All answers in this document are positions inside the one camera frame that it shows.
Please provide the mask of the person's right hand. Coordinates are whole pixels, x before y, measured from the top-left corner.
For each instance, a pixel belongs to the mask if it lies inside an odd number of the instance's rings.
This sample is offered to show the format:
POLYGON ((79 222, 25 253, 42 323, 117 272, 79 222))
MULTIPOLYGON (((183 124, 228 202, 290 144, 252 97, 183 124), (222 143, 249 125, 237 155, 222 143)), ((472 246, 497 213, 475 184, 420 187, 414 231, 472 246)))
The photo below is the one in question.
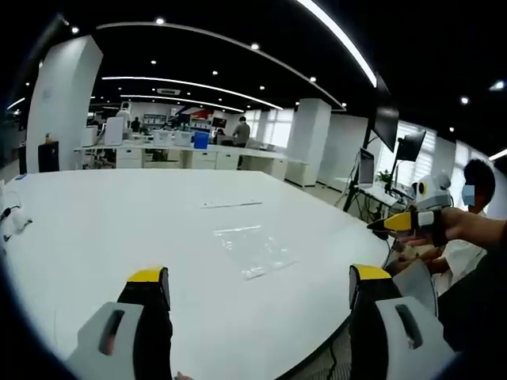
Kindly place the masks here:
POLYGON ((441 212, 445 237, 481 245, 494 236, 496 222, 480 215, 447 207, 441 212))

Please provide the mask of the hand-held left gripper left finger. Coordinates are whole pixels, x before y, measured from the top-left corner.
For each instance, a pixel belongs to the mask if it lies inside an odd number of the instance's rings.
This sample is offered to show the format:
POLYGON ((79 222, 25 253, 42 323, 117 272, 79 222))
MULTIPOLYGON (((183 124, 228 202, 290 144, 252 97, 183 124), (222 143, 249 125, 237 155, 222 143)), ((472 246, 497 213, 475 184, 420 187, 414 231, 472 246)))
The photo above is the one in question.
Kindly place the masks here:
POLYGON ((77 379, 171 379, 172 336, 168 268, 143 269, 78 330, 66 365, 77 379))

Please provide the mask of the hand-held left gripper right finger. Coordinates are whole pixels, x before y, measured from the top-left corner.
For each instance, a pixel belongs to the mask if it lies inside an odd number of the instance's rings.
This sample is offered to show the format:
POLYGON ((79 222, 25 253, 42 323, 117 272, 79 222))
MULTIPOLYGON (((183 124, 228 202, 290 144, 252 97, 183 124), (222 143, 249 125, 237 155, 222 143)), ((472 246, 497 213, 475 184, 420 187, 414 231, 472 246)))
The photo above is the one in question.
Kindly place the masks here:
POLYGON ((444 339, 428 269, 349 269, 352 379, 437 379, 456 353, 444 339))

